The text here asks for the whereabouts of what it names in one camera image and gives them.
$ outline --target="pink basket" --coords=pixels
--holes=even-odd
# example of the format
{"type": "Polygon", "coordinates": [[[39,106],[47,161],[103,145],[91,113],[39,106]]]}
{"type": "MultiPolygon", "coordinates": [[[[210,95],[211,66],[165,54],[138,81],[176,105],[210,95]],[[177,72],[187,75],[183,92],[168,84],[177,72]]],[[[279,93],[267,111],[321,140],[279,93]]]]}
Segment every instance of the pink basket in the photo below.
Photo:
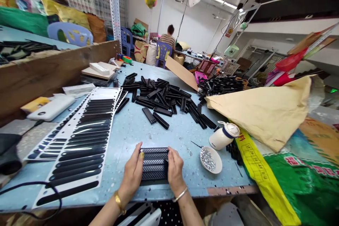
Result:
{"type": "Polygon", "coordinates": [[[199,84],[199,77],[207,79],[207,76],[205,74],[201,72],[197,72],[197,71],[194,73],[194,77],[195,77],[195,81],[197,82],[197,84],[199,84]]]}

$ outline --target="white thermos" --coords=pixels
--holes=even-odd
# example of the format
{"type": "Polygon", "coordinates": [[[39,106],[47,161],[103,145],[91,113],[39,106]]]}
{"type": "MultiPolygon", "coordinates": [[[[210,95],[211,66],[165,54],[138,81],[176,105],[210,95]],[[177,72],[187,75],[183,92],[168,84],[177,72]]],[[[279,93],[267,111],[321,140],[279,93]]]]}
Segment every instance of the white thermos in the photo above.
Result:
{"type": "Polygon", "coordinates": [[[240,130],[238,126],[232,123],[225,123],[223,121],[218,121],[218,123],[223,124],[224,127],[219,128],[208,140],[214,149],[221,150],[230,144],[234,138],[239,137],[240,130]]]}

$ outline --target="person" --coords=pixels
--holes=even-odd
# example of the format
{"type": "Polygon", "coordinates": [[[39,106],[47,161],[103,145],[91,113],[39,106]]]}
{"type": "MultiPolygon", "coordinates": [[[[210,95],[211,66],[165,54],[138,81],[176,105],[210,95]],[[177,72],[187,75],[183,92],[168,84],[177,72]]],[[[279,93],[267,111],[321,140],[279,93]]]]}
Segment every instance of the person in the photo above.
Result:
{"type": "Polygon", "coordinates": [[[176,40],[172,36],[174,33],[174,26],[171,24],[167,28],[167,34],[163,34],[160,37],[160,42],[167,43],[172,47],[173,50],[176,49],[176,40]]]}
{"type": "MultiPolygon", "coordinates": [[[[142,142],[135,146],[135,150],[125,165],[124,177],[122,183],[115,194],[120,199],[120,206],[117,203],[117,196],[113,195],[100,212],[96,215],[90,226],[112,226],[119,217],[122,210],[130,202],[140,186],[144,152],[139,153],[142,142]]],[[[179,209],[184,226],[203,226],[204,223],[193,202],[193,199],[183,179],[184,161],[179,153],[171,147],[168,147],[168,182],[174,197],[179,199],[179,209]]]]}

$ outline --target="purple plastic chair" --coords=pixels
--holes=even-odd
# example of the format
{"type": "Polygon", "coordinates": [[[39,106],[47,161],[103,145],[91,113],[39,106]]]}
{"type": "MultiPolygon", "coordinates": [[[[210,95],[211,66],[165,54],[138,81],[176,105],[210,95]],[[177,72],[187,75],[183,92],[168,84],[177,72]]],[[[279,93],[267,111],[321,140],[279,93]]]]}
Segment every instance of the purple plastic chair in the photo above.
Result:
{"type": "Polygon", "coordinates": [[[55,22],[50,24],[47,27],[48,37],[58,41],[59,30],[62,30],[64,32],[70,44],[84,47],[87,46],[87,39],[89,39],[90,45],[93,44],[93,35],[87,28],[67,22],[55,22]]]}
{"type": "Polygon", "coordinates": [[[126,48],[126,55],[131,57],[131,51],[134,52],[133,35],[127,28],[121,27],[121,47],[126,48]],[[130,37],[130,43],[127,42],[127,36],[130,37]]]}
{"type": "Polygon", "coordinates": [[[167,43],[164,43],[164,42],[160,42],[160,41],[158,41],[156,43],[156,54],[158,55],[158,53],[159,53],[159,59],[156,61],[155,66],[158,67],[159,62],[162,61],[163,62],[162,67],[165,69],[165,66],[166,66],[165,57],[166,57],[167,51],[170,51],[168,57],[171,57],[172,47],[170,45],[168,45],[167,43]]]}

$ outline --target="tape roll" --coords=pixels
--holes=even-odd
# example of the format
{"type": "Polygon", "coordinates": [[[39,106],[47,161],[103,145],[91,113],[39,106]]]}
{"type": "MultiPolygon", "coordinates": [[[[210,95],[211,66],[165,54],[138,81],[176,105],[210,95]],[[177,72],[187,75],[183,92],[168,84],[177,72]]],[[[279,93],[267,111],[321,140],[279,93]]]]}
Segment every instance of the tape roll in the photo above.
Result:
{"type": "Polygon", "coordinates": [[[127,64],[131,64],[132,63],[132,58],[128,57],[128,56],[123,56],[123,61],[127,64]]]}

